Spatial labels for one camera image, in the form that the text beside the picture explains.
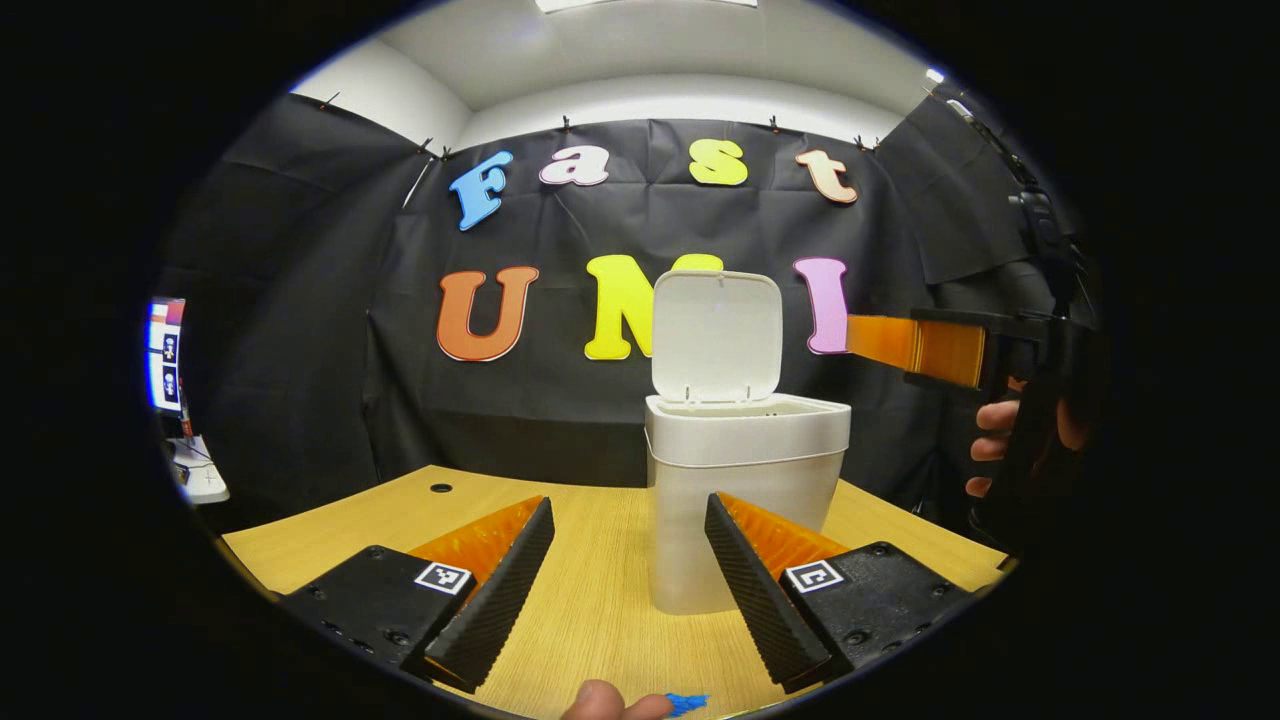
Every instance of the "blue object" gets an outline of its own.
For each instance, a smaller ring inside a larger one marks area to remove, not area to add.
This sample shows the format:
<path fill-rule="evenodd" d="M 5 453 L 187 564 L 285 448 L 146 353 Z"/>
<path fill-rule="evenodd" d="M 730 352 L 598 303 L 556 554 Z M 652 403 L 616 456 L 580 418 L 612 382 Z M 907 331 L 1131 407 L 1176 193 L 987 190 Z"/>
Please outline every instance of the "blue object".
<path fill-rule="evenodd" d="M 502 200 L 489 197 L 489 191 L 500 192 L 502 188 L 507 187 L 507 174 L 502 172 L 502 165 L 513 158 L 511 152 L 500 150 L 493 158 L 467 170 L 449 186 L 449 190 L 458 193 L 458 201 L 462 202 L 460 231 L 488 218 L 502 205 Z"/>
<path fill-rule="evenodd" d="M 707 698 L 709 697 L 710 696 L 708 694 L 694 694 L 686 697 L 682 694 L 667 693 L 667 700 L 671 701 L 671 705 L 676 706 L 676 710 L 671 715 L 668 715 L 668 717 L 680 717 L 681 715 L 689 712 L 690 710 L 707 707 Z"/>

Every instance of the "white wall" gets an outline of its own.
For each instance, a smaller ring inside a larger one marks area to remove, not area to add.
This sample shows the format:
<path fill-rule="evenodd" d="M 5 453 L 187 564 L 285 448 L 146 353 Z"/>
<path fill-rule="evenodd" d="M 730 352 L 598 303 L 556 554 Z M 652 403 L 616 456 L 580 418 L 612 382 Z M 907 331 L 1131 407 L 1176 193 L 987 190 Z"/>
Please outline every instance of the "white wall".
<path fill-rule="evenodd" d="M 872 145 L 902 117 L 868 102 L 768 79 L 707 76 L 635 76 L 568 85 L 500 102 L 471 115 L 457 149 L 563 126 L 634 118 L 718 119 L 768 124 Z"/>
<path fill-rule="evenodd" d="M 328 100 L 439 154 L 457 146 L 471 109 L 399 50 L 370 40 L 321 65 L 293 92 Z"/>

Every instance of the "screw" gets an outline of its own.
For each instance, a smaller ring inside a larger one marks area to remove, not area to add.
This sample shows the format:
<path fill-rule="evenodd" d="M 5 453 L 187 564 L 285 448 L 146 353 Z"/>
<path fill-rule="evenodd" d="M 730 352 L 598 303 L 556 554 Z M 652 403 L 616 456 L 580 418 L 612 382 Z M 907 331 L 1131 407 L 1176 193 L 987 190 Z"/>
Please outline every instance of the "screw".
<path fill-rule="evenodd" d="M 383 630 L 383 637 L 389 642 L 404 647 L 408 644 L 408 635 L 399 630 Z"/>

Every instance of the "colorful foam letter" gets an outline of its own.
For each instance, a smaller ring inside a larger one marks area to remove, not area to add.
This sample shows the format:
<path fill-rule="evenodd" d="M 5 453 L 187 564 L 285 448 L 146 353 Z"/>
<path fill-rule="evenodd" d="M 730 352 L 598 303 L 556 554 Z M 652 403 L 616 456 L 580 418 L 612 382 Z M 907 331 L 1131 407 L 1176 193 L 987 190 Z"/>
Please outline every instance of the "colorful foam letter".
<path fill-rule="evenodd" d="M 489 197 L 489 191 L 500 192 L 502 188 L 507 187 L 507 174 L 502 172 L 502 165 L 513 159 L 515 155 L 500 150 L 493 158 L 471 168 L 466 174 L 453 181 L 449 190 L 457 192 L 458 201 L 462 202 L 462 222 L 458 223 L 460 231 L 474 227 L 498 210 L 502 200 Z"/>
<path fill-rule="evenodd" d="M 538 279 L 535 268 L 506 268 L 498 272 L 502 286 L 502 309 L 498 327 L 486 336 L 471 333 L 471 302 L 476 288 L 484 284 L 484 273 L 466 270 L 440 278 L 444 300 L 440 301 L 440 320 L 435 327 L 435 341 L 440 350 L 454 360 L 488 363 L 506 355 L 525 324 L 525 296 L 529 286 Z"/>
<path fill-rule="evenodd" d="M 813 306 L 809 350 L 817 355 L 849 352 L 845 345 L 849 310 L 840 284 L 845 264 L 835 258 L 801 258 L 792 266 L 809 284 L 809 304 Z"/>
<path fill-rule="evenodd" d="M 832 160 L 823 150 L 810 150 L 796 155 L 796 163 L 809 168 L 809 177 L 813 178 L 814 187 L 818 188 L 827 200 L 835 202 L 852 202 L 858 200 L 858 191 L 840 184 L 836 173 L 845 172 L 845 164 Z"/>
<path fill-rule="evenodd" d="M 723 270 L 714 255 L 681 255 L 672 270 Z M 653 286 L 630 255 L 602 255 L 586 264 L 595 275 L 595 337 L 584 348 L 591 360 L 625 360 L 631 343 L 622 340 L 622 319 L 645 357 L 653 355 Z"/>
<path fill-rule="evenodd" d="M 600 184 L 609 173 L 604 172 L 604 164 L 609 161 L 609 151 L 595 145 L 579 145 L 566 147 L 552 155 L 550 165 L 538 173 L 538 178 L 547 184 Z"/>
<path fill-rule="evenodd" d="M 739 158 L 742 149 L 732 140 L 695 140 L 689 146 L 689 172 L 694 179 L 709 184 L 742 184 L 746 181 L 746 165 Z"/>

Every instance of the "letter a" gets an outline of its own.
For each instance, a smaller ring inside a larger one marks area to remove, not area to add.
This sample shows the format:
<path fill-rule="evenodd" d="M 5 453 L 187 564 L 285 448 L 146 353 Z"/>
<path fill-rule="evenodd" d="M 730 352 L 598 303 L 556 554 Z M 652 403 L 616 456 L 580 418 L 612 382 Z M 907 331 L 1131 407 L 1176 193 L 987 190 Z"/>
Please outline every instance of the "letter a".
<path fill-rule="evenodd" d="M 609 173 L 604 164 L 609 161 L 609 151 L 595 145 L 566 147 L 552 155 L 557 160 L 543 168 L 538 178 L 547 184 L 600 184 Z"/>

